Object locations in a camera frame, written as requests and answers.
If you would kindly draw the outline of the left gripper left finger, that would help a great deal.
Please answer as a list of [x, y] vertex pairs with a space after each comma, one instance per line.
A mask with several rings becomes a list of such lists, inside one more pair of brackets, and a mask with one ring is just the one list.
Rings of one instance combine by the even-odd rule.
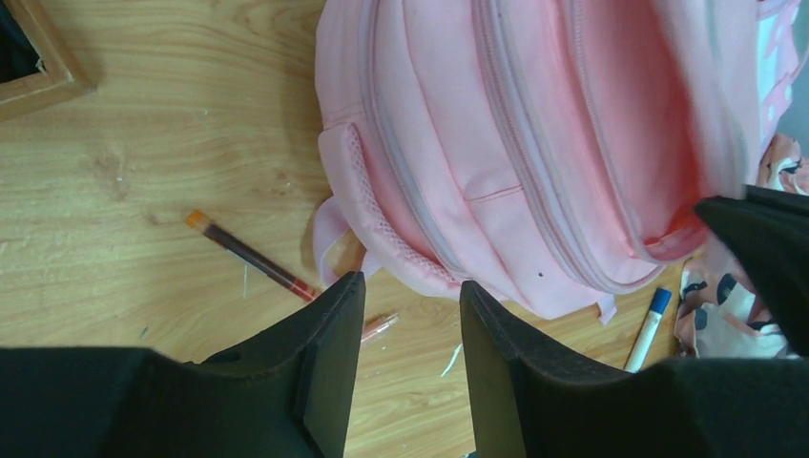
[[5, 457], [340, 457], [365, 301], [350, 272], [200, 363], [146, 347], [1, 352]]

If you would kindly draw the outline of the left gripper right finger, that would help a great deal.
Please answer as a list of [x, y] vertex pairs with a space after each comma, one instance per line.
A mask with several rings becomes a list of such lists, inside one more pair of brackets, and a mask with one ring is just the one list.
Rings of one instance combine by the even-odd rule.
[[804, 360], [671, 358], [631, 373], [460, 294], [480, 457], [804, 457]]

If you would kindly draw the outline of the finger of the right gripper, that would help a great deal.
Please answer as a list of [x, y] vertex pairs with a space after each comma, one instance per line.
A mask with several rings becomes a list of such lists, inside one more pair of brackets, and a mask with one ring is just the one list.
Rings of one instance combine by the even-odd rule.
[[734, 255], [792, 349], [808, 355], [808, 197], [746, 188], [710, 197], [695, 213]]

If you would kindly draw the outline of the pink pen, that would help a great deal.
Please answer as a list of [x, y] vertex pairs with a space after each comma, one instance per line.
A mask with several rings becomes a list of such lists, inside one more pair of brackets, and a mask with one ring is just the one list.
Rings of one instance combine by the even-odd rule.
[[367, 344], [387, 332], [400, 319], [398, 313], [380, 315], [371, 319], [363, 326], [361, 344]]

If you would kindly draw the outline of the blue white marker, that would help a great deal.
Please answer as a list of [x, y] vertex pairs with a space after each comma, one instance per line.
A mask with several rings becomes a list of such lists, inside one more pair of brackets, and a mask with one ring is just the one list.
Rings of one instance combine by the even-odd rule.
[[654, 336], [672, 296], [673, 292], [668, 289], [657, 288], [655, 290], [649, 310], [624, 365], [625, 371], [634, 373], [641, 369], [652, 347]]

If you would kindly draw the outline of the pink school backpack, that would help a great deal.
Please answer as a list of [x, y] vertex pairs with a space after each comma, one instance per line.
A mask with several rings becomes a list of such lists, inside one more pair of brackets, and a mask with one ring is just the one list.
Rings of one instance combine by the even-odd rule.
[[328, 1], [316, 33], [325, 283], [362, 269], [429, 297], [464, 281], [544, 319], [696, 252], [737, 198], [808, 55], [804, 1]]

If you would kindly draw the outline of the pink patterned cloth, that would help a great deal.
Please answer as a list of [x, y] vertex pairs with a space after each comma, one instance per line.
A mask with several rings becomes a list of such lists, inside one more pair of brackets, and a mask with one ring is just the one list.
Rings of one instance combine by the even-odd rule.
[[[756, 186], [806, 196], [808, 162], [797, 140], [776, 134]], [[696, 358], [796, 359], [772, 314], [739, 267], [710, 270], [700, 259], [684, 265], [674, 335], [680, 354]]]

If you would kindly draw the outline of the red gel pen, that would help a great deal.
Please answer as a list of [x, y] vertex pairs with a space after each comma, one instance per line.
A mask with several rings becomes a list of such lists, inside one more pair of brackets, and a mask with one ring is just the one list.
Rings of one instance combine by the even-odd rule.
[[198, 230], [205, 238], [233, 254], [246, 265], [255, 268], [262, 275], [303, 301], [311, 302], [319, 295], [314, 286], [269, 260], [259, 251], [219, 226], [201, 211], [195, 210], [191, 212], [185, 221], [189, 227]]

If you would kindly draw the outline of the wooden compartment tray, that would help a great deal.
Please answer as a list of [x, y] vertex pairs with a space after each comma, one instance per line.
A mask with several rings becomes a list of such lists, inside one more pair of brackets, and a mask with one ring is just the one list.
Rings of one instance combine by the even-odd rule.
[[94, 83], [39, 1], [1, 3], [1, 119], [90, 93]]

